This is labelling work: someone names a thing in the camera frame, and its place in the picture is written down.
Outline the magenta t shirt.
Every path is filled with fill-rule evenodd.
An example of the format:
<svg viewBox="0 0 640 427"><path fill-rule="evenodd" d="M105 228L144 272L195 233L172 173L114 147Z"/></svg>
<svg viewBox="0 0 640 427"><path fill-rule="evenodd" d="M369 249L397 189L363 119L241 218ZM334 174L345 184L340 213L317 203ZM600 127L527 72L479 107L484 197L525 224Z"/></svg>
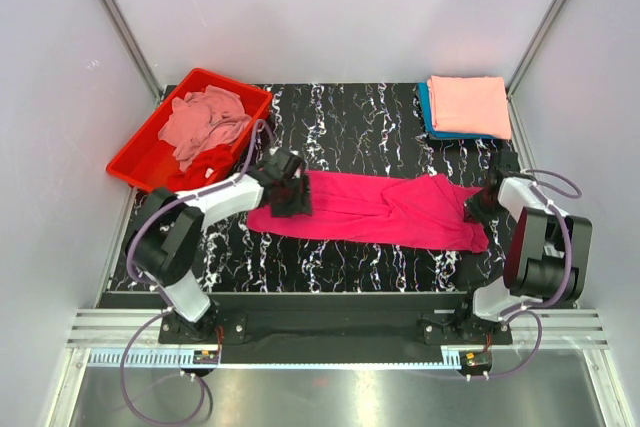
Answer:
<svg viewBox="0 0 640 427"><path fill-rule="evenodd" d="M415 179L311 171L311 213L277 218L263 207L248 214L250 230L308 240L393 244L424 250L482 253L482 225L465 220L464 202L478 187L444 174Z"/></svg>

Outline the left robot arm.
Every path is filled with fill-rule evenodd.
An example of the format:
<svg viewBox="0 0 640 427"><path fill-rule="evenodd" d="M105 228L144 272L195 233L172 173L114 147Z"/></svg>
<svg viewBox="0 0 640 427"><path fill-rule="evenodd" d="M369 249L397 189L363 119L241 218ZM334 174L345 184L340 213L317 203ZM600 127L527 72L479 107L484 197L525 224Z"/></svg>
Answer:
<svg viewBox="0 0 640 427"><path fill-rule="evenodd" d="M202 233L262 207L280 218L311 213L310 178L298 153L273 149L257 164L202 188L180 193L155 189L123 241L131 278L159 291L169 318L193 342L221 333L219 307L193 272Z"/></svg>

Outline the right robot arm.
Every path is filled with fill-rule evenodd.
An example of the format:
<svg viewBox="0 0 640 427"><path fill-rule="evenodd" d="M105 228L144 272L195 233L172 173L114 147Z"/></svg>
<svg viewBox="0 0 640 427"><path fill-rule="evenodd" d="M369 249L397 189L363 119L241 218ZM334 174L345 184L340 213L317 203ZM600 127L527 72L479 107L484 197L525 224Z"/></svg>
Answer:
<svg viewBox="0 0 640 427"><path fill-rule="evenodd" d="M506 212L517 225L502 277L474 290L454 313L454 332L463 342L476 343L518 315L575 301L583 292L592 223L559 208L542 189L573 200L581 190L559 174L553 176L570 192L537 180L536 173L548 172L520 169L515 152L494 153L484 186L464 203L469 223L486 226Z"/></svg>

